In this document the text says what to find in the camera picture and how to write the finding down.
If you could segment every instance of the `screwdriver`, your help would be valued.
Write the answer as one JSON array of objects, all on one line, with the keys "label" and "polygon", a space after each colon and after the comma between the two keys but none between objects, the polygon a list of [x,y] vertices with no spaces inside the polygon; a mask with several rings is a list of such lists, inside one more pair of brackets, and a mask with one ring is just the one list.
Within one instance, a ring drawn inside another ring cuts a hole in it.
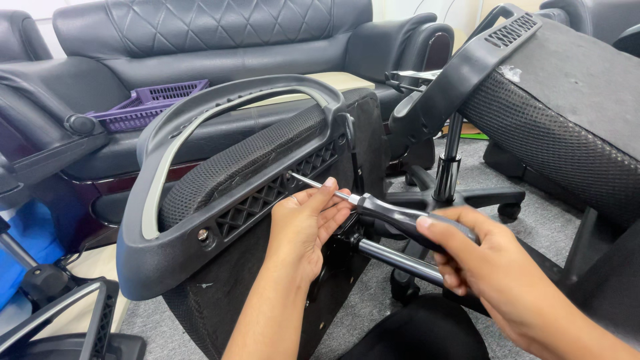
[{"label": "screwdriver", "polygon": [[[289,175],[295,177],[305,184],[313,186],[314,188],[322,187],[322,184],[295,174],[292,171],[289,171]],[[441,246],[435,244],[433,241],[427,239],[426,237],[424,237],[424,235],[418,232],[415,227],[415,222],[419,217],[429,217],[437,222],[443,222],[453,225],[455,228],[460,230],[467,238],[477,244],[480,244],[477,235],[473,231],[471,231],[471,229],[441,215],[390,205],[386,202],[376,199],[370,193],[365,193],[363,195],[346,195],[341,192],[335,192],[335,196],[356,205],[356,210],[362,216],[386,222],[387,224],[395,227],[398,231],[403,233],[407,238],[435,252],[439,252],[442,254],[446,253],[446,251]]]}]

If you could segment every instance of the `purple plastic basket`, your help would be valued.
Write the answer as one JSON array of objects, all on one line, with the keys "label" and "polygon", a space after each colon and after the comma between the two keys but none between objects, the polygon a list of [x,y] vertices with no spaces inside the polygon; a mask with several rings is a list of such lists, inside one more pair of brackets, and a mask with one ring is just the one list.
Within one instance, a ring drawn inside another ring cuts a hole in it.
[{"label": "purple plastic basket", "polygon": [[149,125],[171,105],[209,86],[209,80],[190,81],[162,86],[138,88],[131,98],[104,113],[87,113],[100,121],[107,131],[138,129]]}]

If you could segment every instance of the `grey carpet floor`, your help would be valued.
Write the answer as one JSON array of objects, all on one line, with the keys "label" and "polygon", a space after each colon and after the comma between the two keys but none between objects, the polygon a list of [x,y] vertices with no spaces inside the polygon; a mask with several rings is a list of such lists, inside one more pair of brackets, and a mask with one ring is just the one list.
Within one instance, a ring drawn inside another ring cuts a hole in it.
[{"label": "grey carpet floor", "polygon": [[[522,212],[518,220],[508,224],[508,227],[551,260],[564,265],[582,214],[528,184],[506,179],[487,167],[482,161],[486,144],[484,140],[461,139],[459,153],[462,155],[462,163],[458,188],[516,186],[524,189],[527,197],[522,204]],[[444,141],[436,140],[436,153],[442,152],[443,149]],[[389,179],[392,182],[390,191],[417,191],[415,187],[406,186],[403,180],[404,177]],[[499,220],[497,206],[484,208],[482,211],[494,220]],[[401,250],[404,245],[401,241],[392,240],[383,240],[383,244],[396,250]],[[400,308],[400,304],[390,295],[390,273],[391,268],[387,265],[377,261],[369,263],[327,330],[313,355],[313,360],[338,358],[373,325]],[[418,284],[422,293],[440,292],[440,289],[426,282]],[[469,311],[469,315],[482,334],[493,360],[535,359],[507,340],[489,318],[472,311]],[[132,302],[120,331],[146,339],[145,359],[206,359],[173,317],[161,297]]]}]

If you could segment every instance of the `chair caster wheel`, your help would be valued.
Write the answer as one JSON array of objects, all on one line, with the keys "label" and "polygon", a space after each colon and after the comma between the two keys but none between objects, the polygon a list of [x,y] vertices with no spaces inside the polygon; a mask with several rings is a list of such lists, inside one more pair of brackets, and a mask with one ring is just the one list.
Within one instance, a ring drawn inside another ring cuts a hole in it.
[{"label": "chair caster wheel", "polygon": [[522,210],[522,207],[518,203],[498,205],[498,215],[508,220],[517,220],[520,210]]},{"label": "chair caster wheel", "polygon": [[413,180],[411,175],[409,175],[408,172],[404,174],[404,183],[409,185],[409,186],[416,186],[415,181]]},{"label": "chair caster wheel", "polygon": [[393,273],[391,278],[391,297],[399,301],[403,306],[407,306],[411,301],[415,300],[420,295],[420,287],[416,285],[415,281],[411,279],[411,282],[397,282],[393,279]]}]

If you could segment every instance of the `black pants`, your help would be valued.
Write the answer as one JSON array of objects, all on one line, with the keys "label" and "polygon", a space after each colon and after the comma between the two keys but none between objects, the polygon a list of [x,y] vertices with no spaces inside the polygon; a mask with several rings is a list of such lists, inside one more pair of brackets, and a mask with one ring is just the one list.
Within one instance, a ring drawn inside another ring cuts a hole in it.
[{"label": "black pants", "polygon": [[487,360],[489,353],[460,305],[425,294],[382,319],[341,359]]}]

